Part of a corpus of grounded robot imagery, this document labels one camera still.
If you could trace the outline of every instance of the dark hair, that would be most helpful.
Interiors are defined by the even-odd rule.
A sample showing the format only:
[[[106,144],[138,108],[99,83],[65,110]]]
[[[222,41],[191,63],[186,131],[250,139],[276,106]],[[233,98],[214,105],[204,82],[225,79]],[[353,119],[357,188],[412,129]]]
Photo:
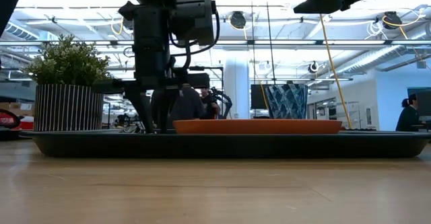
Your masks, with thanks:
[[[412,105],[414,100],[416,101],[416,95],[415,95],[415,94],[412,94],[412,95],[410,95],[410,96],[409,96],[409,98],[408,98],[408,99],[404,99],[404,100],[402,101],[401,105],[402,105],[404,108],[406,108],[406,107],[408,107],[408,106]]]
[[[401,103],[401,105],[403,106],[403,108],[409,107],[409,100],[408,99],[404,99]]]

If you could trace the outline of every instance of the black jacket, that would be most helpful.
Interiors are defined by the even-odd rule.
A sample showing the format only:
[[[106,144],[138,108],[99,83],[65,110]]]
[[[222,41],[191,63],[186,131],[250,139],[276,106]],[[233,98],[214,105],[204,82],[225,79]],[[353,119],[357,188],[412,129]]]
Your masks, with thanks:
[[[399,115],[397,131],[419,131],[418,127],[413,126],[419,124],[421,124],[421,122],[419,121],[418,111],[415,108],[408,106],[404,108]]]

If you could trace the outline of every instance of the green plant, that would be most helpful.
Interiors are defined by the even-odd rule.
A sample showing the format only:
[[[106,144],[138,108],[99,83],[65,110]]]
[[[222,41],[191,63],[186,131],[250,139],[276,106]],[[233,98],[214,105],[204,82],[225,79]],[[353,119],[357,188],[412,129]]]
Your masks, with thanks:
[[[96,80],[109,79],[109,57],[99,57],[94,44],[73,41],[73,36],[59,36],[59,42],[46,42],[24,71],[38,84],[91,86]]]

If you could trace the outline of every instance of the yellow cable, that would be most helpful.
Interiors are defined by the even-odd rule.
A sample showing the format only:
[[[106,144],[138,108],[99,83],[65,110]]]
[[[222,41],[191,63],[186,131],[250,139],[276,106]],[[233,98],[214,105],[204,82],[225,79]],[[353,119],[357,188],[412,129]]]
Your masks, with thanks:
[[[332,60],[331,49],[329,48],[328,37],[327,37],[327,34],[326,34],[325,22],[323,21],[322,14],[320,14],[320,17],[321,17],[321,23],[322,23],[323,36],[325,37],[325,42],[326,42],[326,49],[328,51],[329,62],[331,63],[331,68],[332,68],[332,72],[334,74],[335,82],[337,82],[339,97],[341,98],[341,103],[343,104],[343,108],[344,108],[344,112],[345,112],[345,117],[347,118],[347,123],[349,124],[349,128],[353,129],[352,123],[350,122],[349,113],[347,112],[347,107],[345,106],[343,91],[341,90],[341,85],[339,84],[337,72],[335,71],[334,62]]]
[[[255,71],[255,75],[256,75],[256,78],[257,78],[257,80],[259,80],[259,83],[261,84],[261,89],[262,89],[262,96],[263,96],[263,101],[265,102],[265,107],[266,107],[266,110],[268,110],[268,103],[267,103],[267,98],[265,97],[265,90],[263,89],[263,84],[262,84],[262,81],[259,79],[259,76],[257,76],[257,73],[256,73],[256,71]]]
[[[387,16],[383,16],[383,18],[382,18],[382,21],[384,22],[384,23],[386,23],[386,24],[388,24],[388,25],[390,25],[390,26],[410,26],[410,25],[413,25],[414,23],[416,23],[416,22],[418,22],[419,20],[420,20],[420,16],[421,16],[421,14],[422,14],[422,11],[419,11],[419,15],[418,15],[418,18],[416,18],[416,20],[414,20],[414,22],[410,22],[410,23],[407,23],[407,24],[394,24],[394,23],[391,23],[391,22],[387,22],[386,20],[385,20],[385,18],[387,17]]]
[[[405,33],[404,29],[401,26],[399,27],[399,29],[401,30],[401,33],[403,34],[404,38],[406,40],[409,40],[409,38],[407,37],[407,34]],[[416,56],[419,58],[419,60],[421,60],[425,64],[425,66],[429,70],[431,70],[431,68],[426,64],[426,61],[419,55],[419,53],[417,52],[417,50],[413,48],[413,51],[416,53]]]
[[[245,37],[245,40],[247,40],[247,33],[246,33],[246,30],[245,30],[245,29],[243,29],[243,31],[244,31],[244,37]],[[261,85],[263,101],[265,102],[266,110],[268,110],[268,103],[267,103],[267,99],[266,99],[266,97],[265,97],[265,90],[263,90],[262,81],[259,79],[259,76],[257,76],[256,71],[255,71],[255,75],[256,75],[256,78],[259,80],[259,84]]]
[[[111,25],[110,25],[110,29],[112,30],[112,32],[114,32],[114,33],[115,33],[115,34],[117,34],[117,35],[120,35],[120,34],[121,34],[121,32],[123,32],[123,22],[124,22],[124,18],[122,18],[122,19],[121,19],[120,31],[119,31],[119,32],[115,31],[115,29],[114,29],[114,24],[113,24],[113,23],[111,23]]]

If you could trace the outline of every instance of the red object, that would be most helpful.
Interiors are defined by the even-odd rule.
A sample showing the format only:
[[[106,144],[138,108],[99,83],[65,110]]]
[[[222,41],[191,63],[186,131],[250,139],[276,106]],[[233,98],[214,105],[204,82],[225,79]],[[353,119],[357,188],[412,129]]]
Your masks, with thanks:
[[[33,122],[21,122],[19,126],[11,130],[33,130]]]
[[[5,128],[15,128],[20,124],[20,119],[12,112],[0,109],[0,126]]]
[[[337,120],[177,120],[179,134],[337,134]]]

